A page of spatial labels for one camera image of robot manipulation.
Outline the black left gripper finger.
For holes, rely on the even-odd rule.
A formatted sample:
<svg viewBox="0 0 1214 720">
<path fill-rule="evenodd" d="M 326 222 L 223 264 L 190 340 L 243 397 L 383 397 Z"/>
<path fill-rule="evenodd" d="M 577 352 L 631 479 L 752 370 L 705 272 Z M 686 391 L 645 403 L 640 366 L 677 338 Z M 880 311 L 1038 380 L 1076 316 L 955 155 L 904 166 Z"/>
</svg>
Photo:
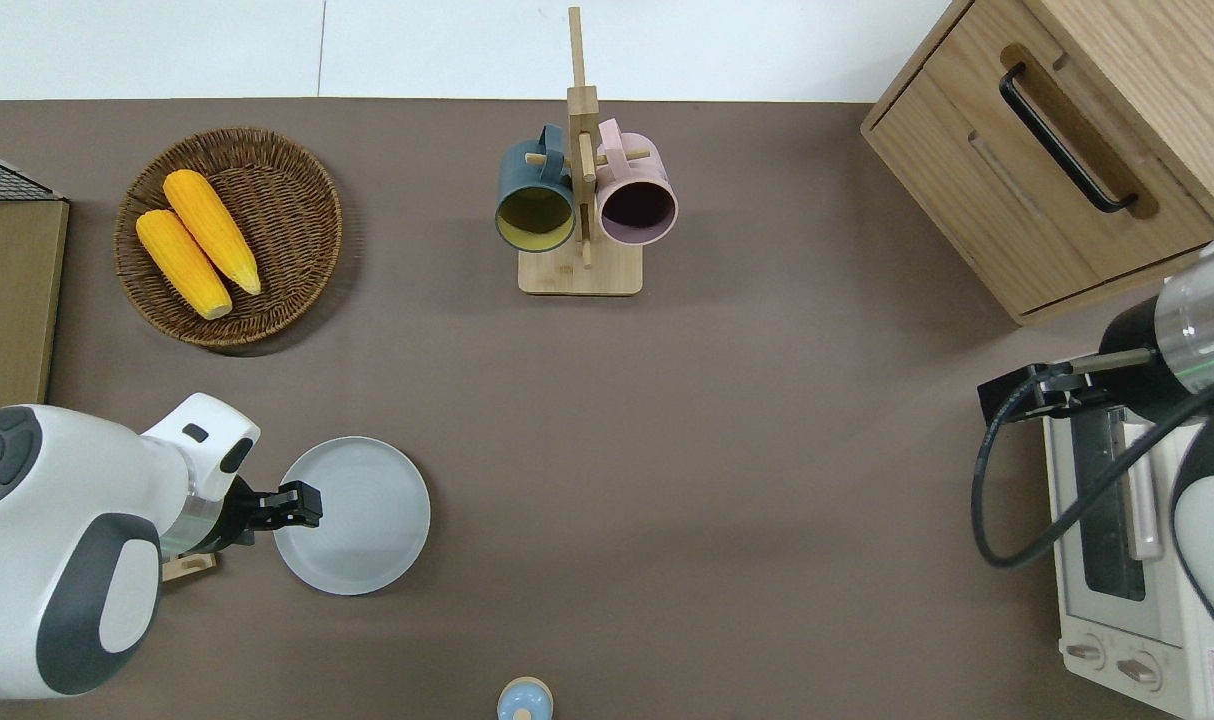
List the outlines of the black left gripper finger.
<svg viewBox="0 0 1214 720">
<path fill-rule="evenodd" d="M 278 487 L 278 528 L 318 528 L 323 515 L 318 488 L 306 482 L 287 482 Z"/>
</svg>

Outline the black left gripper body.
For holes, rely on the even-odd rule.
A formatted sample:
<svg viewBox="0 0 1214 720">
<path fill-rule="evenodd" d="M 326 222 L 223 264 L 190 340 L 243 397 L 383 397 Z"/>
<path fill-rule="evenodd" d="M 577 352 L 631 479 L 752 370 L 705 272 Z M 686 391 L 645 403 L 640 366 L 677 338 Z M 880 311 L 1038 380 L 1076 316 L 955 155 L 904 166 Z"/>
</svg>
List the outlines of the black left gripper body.
<svg viewBox="0 0 1214 720">
<path fill-rule="evenodd" d="M 268 493 L 256 492 L 246 480 L 236 477 L 209 533 L 209 552 L 225 551 L 231 546 L 254 546 L 259 523 L 263 520 L 261 501 L 265 497 Z"/>
</svg>

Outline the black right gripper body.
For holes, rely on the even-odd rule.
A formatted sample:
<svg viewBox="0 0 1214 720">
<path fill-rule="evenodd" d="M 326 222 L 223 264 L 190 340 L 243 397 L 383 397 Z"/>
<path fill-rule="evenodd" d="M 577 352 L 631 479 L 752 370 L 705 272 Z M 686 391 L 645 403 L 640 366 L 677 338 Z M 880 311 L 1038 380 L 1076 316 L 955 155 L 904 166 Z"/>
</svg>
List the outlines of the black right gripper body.
<svg viewBox="0 0 1214 720">
<path fill-rule="evenodd" d="M 1184 386 L 1161 355 L 1156 306 L 1156 299 L 1147 299 L 1114 316 L 1096 355 L 1059 364 L 1019 365 L 978 384 L 985 421 L 999 416 L 1011 397 L 1017 401 L 1003 418 L 1005 423 L 1072 416 L 1097 407 L 1124 407 L 1152 423 L 1163 419 L 1184 399 Z"/>
</svg>

